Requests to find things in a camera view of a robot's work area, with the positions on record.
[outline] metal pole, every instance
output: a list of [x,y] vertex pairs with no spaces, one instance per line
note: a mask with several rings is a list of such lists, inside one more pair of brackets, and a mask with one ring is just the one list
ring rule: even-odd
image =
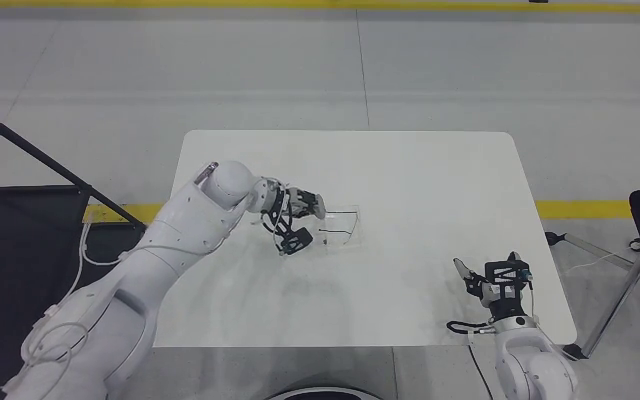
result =
[[125,219],[127,219],[129,222],[133,223],[133,225],[136,228],[141,228],[143,231],[146,229],[146,225],[143,224],[141,221],[139,221],[136,217],[126,212],[122,207],[120,207],[113,201],[109,200],[107,196],[103,195],[98,190],[96,190],[93,186],[89,185],[87,182],[80,179],[80,177],[75,175],[73,172],[63,167],[61,164],[59,164],[53,158],[49,157],[42,150],[40,150],[36,146],[29,143],[25,138],[23,138],[22,136],[18,135],[16,132],[9,129],[9,127],[7,127],[5,124],[0,124],[0,135],[4,136],[8,141],[10,141],[11,143],[15,144],[16,146],[18,146],[19,148],[21,148],[22,150],[24,150],[25,152],[33,156],[35,159],[37,159],[47,167],[51,168],[52,170],[60,174],[62,177],[64,177],[74,185],[88,191],[91,194],[91,196],[95,197],[102,204],[106,205],[107,207],[109,207],[110,209],[120,214]]
[[613,318],[615,318],[616,314],[620,310],[620,307],[627,299],[631,291],[633,291],[633,288],[636,286],[639,279],[640,257],[638,257],[638,259],[636,259],[636,261],[633,263],[633,267],[631,267],[631,270],[627,273],[624,286],[622,287],[620,292],[616,294],[616,297],[613,299],[611,304],[609,304],[609,307],[604,312],[602,317],[600,317],[600,320],[591,331],[591,334],[589,335],[589,338],[585,342],[584,346],[582,346],[582,354],[584,354],[587,358],[591,357],[591,354],[593,354],[593,350],[600,342],[600,339],[602,339],[602,335],[611,324],[611,321],[613,321]]
[[566,242],[569,242],[574,246],[580,247],[582,250],[585,250],[593,254],[594,256],[601,257],[601,258],[606,257],[605,260],[607,262],[610,262],[611,264],[616,265],[626,271],[631,270],[631,267],[633,266],[633,262],[627,260],[626,258],[622,258],[604,249],[601,249],[598,246],[594,246],[591,243],[587,243],[582,239],[578,239],[577,237],[571,235],[570,233],[565,233],[563,236]]

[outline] floor seam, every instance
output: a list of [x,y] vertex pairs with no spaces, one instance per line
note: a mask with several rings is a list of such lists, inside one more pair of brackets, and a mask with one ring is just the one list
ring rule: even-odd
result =
[[364,107],[367,111],[367,128],[371,129],[371,121],[369,120],[369,101],[367,99],[367,81],[364,77],[364,59],[362,58],[362,41],[360,40],[360,17],[356,10],[356,27],[358,28],[358,48],[360,49],[360,69],[362,71],[362,88],[364,89]]
[[396,400],[400,399],[400,393],[398,393],[398,373],[396,372],[396,352],[391,347],[391,362],[393,363],[393,385],[396,390]]
[[44,52],[47,51],[47,48],[49,47],[49,45],[53,41],[53,37],[55,36],[56,32],[58,31],[58,28],[60,27],[60,25],[62,25],[62,21],[58,21],[58,24],[53,28],[53,32],[51,32],[51,35],[49,36],[49,39],[47,39],[47,42],[44,44],[44,47],[42,48],[42,51],[38,55],[38,59],[36,60],[36,62],[33,65],[33,68],[31,68],[31,71],[29,71],[29,75],[27,76],[27,79],[25,79],[24,83],[22,84],[22,87],[18,91],[18,95],[16,96],[15,99],[13,99],[13,103],[11,103],[11,107],[9,107],[9,111],[7,112],[7,115],[4,117],[4,121],[3,122],[7,122],[9,120],[9,116],[11,115],[11,111],[13,111],[13,108],[18,103],[18,100],[20,100],[20,96],[22,96],[22,92],[24,92],[24,90],[26,89],[27,84],[31,80],[31,76],[33,75],[33,73],[36,71],[36,68],[40,64],[40,60],[42,60],[42,56],[44,55]]

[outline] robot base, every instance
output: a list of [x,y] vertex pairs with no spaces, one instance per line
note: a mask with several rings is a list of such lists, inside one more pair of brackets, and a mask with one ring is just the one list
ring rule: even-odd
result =
[[356,389],[339,387],[311,387],[279,394],[269,400],[381,400]]

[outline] black pole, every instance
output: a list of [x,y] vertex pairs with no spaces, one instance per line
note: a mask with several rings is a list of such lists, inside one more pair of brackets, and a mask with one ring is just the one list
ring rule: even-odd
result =
[[24,150],[25,152],[33,156],[35,159],[37,159],[47,167],[57,172],[60,176],[67,179],[69,182],[73,183],[74,185],[78,186],[83,190],[88,191],[91,194],[91,196],[95,197],[102,204],[106,205],[116,213],[120,214],[122,217],[124,217],[129,222],[131,222],[136,228],[142,228],[143,231],[146,229],[146,225],[143,224],[141,221],[139,221],[136,217],[126,212],[122,207],[120,207],[113,201],[109,200],[107,196],[103,195],[93,186],[89,185],[87,182],[80,179],[80,177],[78,177],[76,174],[74,174],[73,172],[69,171],[68,169],[60,165],[60,163],[58,163],[53,158],[49,157],[42,150],[40,150],[36,146],[29,143],[25,138],[18,135],[16,132],[9,129],[9,127],[6,126],[5,124],[0,124],[0,135],[4,136],[8,141],[20,147],[22,150]]

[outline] metal stand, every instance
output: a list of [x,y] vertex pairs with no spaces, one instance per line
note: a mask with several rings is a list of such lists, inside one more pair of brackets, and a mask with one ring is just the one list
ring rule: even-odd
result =
[[111,201],[107,196],[100,193],[93,186],[89,185],[87,182],[80,179],[80,177],[75,175],[73,172],[69,171],[68,169],[60,165],[60,163],[58,163],[53,158],[49,157],[42,150],[38,149],[33,144],[29,143],[25,138],[23,138],[22,136],[18,135],[16,132],[9,129],[9,127],[7,127],[5,124],[0,124],[0,136],[5,137],[8,141],[15,144],[16,146],[24,150],[26,153],[28,153],[29,155],[34,157],[36,160],[46,165],[47,167],[54,170],[60,176],[67,179],[69,182],[73,183],[80,189],[86,190],[96,200],[99,200],[102,204],[106,205],[107,207],[109,207],[110,209],[112,209],[113,211],[121,215],[123,218],[131,222],[136,229],[141,229],[144,232],[144,230],[147,228],[146,225],[142,223],[142,221],[138,220],[133,215],[126,212],[122,207],[120,207],[119,205]]
[[[631,213],[633,215],[636,226],[639,226],[640,191],[636,191],[631,194],[629,203],[631,205]],[[640,280],[640,257],[638,257],[635,262],[631,262],[625,258],[603,250],[598,246],[587,243],[584,240],[579,239],[569,233],[565,233],[564,235],[557,235],[553,232],[545,232],[545,235],[547,237],[547,243],[549,244],[549,246],[554,246],[558,242],[565,241],[597,257],[606,257],[606,260],[611,264],[628,271],[624,285],[622,285],[613,299],[611,299],[611,303],[607,306],[606,310],[596,323],[596,326],[589,334],[589,337],[587,338],[587,341],[584,343],[584,345],[579,346],[578,344],[573,343],[564,347],[564,350],[575,358],[587,359],[591,357],[596,346],[598,346],[598,343],[600,343],[600,340],[602,339],[605,331],[615,318],[616,314],[618,314],[618,311],[620,311],[620,307],[622,307],[622,304],[624,304],[625,300],[627,299],[629,294],[631,294],[633,288],[635,288],[636,284]],[[638,239],[634,239],[632,243],[638,243]]]

